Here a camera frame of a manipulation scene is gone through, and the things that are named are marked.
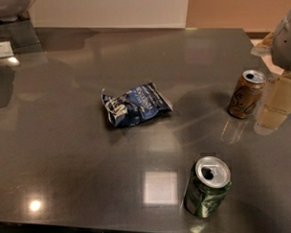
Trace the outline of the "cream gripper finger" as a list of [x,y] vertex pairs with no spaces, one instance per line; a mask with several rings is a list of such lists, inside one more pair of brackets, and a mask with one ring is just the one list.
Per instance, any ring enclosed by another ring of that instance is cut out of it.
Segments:
[[263,94],[257,111],[257,124],[277,129],[291,113],[291,71],[285,70]]
[[258,44],[256,44],[252,50],[251,54],[253,56],[267,56],[270,55],[272,52],[272,41],[273,41],[273,33],[269,33],[266,35],[263,40],[261,40]]

